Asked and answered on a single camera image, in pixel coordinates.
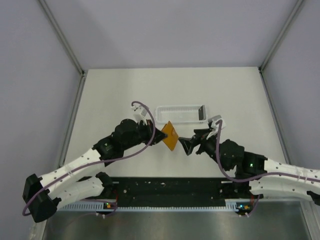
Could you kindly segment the orange leather card holder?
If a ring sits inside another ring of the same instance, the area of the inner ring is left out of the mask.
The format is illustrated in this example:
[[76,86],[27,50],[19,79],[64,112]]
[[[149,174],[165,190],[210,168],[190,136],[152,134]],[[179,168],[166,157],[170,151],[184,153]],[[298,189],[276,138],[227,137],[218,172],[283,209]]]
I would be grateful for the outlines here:
[[173,151],[178,143],[179,136],[171,123],[171,121],[168,121],[161,130],[164,134],[166,134],[166,138],[164,138],[162,141],[164,144],[168,147],[170,151]]

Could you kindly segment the dark credit card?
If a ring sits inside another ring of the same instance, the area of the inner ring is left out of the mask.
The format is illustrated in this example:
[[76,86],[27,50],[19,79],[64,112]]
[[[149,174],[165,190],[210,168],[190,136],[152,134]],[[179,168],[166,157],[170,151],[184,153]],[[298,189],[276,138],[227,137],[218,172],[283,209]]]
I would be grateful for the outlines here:
[[199,120],[199,121],[205,121],[206,118],[207,118],[206,108],[205,108],[205,105],[202,105],[202,106],[198,109],[198,120]]

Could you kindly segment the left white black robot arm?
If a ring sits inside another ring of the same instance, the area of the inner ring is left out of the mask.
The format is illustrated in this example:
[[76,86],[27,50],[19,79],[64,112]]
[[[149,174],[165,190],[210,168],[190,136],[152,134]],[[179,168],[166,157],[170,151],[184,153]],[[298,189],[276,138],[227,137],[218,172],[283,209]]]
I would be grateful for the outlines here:
[[126,150],[140,144],[148,148],[167,136],[150,119],[122,120],[110,135],[80,157],[52,172],[28,176],[22,193],[23,216],[31,216],[35,223],[41,223],[68,204],[99,196],[109,198],[114,191],[113,182],[102,169],[127,159]]

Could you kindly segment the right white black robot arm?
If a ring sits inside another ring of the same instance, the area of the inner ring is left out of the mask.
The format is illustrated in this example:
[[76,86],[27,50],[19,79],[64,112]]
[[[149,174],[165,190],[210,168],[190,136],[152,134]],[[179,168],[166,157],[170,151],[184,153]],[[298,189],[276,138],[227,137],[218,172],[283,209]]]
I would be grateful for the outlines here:
[[222,175],[233,182],[239,198],[250,193],[263,197],[290,197],[320,204],[319,170],[298,167],[272,160],[264,155],[245,151],[236,142],[220,142],[219,129],[196,129],[190,138],[179,137],[186,155],[198,148],[197,155],[206,154]]

